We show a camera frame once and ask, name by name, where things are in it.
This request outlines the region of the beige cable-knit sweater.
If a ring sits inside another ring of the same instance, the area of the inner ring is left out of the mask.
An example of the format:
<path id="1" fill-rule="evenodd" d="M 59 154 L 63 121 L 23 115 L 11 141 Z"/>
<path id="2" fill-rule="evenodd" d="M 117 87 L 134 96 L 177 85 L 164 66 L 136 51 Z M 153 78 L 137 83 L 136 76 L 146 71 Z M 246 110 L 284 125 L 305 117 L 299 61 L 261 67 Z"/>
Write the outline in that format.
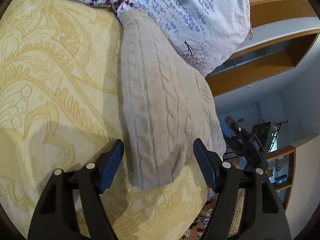
<path id="1" fill-rule="evenodd" d="M 165 32 L 142 9 L 121 18 L 123 113 L 133 161 L 133 183 L 152 190 L 172 183 L 193 159 L 201 139 L 226 151 L 213 95 L 198 70 L 176 53 Z"/>

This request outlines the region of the wooden wall shelf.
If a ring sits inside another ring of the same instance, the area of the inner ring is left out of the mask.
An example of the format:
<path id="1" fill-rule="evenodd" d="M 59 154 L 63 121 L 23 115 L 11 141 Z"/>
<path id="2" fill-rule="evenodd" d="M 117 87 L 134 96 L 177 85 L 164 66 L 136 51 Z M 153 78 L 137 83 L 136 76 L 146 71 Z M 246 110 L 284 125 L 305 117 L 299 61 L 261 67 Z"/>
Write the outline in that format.
<path id="1" fill-rule="evenodd" d="M 296 68 L 319 38 L 319 18 L 308 0 L 251 3 L 253 38 L 206 77 L 219 96 Z"/>

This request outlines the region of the floral white pillow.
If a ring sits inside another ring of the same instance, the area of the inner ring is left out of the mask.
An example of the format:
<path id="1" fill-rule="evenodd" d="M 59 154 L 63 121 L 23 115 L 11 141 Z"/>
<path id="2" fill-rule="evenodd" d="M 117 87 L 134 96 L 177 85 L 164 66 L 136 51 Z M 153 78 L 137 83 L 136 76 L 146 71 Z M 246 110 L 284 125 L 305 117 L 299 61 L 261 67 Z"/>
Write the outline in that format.
<path id="1" fill-rule="evenodd" d="M 251 35 L 249 0 L 125 0 L 116 10 L 142 9 L 182 59 L 203 76 L 222 65 Z"/>

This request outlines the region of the yellow patterned bedspread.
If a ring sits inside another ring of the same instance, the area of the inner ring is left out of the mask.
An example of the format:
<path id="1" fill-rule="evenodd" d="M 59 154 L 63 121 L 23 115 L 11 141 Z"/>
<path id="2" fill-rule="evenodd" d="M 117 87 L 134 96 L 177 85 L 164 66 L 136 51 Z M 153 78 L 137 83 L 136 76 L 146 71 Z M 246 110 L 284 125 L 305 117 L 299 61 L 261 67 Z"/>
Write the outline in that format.
<path id="1" fill-rule="evenodd" d="M 119 239 L 179 239 L 209 190 L 190 162 L 171 184 L 131 184 L 120 81 L 122 27 L 75 0 L 12 0 L 1 18 L 1 205 L 26 237 L 52 172 L 95 161 L 117 139 L 125 154 L 101 197 Z"/>

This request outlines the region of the wooden side shelf unit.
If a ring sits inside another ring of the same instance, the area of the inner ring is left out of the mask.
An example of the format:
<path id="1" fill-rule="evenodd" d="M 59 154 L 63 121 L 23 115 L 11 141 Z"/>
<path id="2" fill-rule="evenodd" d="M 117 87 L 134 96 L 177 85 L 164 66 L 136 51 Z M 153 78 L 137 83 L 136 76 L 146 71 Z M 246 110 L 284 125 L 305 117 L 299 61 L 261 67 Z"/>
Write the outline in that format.
<path id="1" fill-rule="evenodd" d="M 280 198 L 284 210 L 287 210 L 296 169 L 296 148 L 292 145 L 267 154 L 269 168 L 267 174 Z"/>

